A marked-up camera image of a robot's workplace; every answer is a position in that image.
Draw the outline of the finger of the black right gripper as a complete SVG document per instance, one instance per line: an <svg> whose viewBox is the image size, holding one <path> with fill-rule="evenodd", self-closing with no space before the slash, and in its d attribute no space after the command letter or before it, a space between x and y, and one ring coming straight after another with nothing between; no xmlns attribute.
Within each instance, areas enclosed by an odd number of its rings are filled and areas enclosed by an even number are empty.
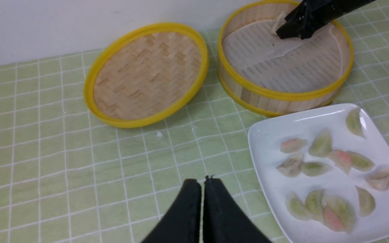
<svg viewBox="0 0 389 243"><path fill-rule="evenodd" d="M276 34L280 39L308 39L333 20L370 3L372 0L303 0L285 16Z"/></svg>

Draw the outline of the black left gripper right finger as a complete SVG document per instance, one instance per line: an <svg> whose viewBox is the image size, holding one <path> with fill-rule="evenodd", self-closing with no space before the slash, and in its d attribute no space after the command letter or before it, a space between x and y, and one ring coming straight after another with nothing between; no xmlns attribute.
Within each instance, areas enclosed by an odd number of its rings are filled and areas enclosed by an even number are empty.
<svg viewBox="0 0 389 243"><path fill-rule="evenodd" d="M234 201L219 178L206 178L203 206L204 243L270 243Z"/></svg>

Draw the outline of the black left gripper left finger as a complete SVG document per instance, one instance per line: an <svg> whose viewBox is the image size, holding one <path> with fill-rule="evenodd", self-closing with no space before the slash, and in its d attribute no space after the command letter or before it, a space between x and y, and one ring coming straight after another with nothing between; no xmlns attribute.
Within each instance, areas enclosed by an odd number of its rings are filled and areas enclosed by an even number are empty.
<svg viewBox="0 0 389 243"><path fill-rule="evenodd" d="M184 180L174 202L143 243L198 243L201 221L201 185Z"/></svg>

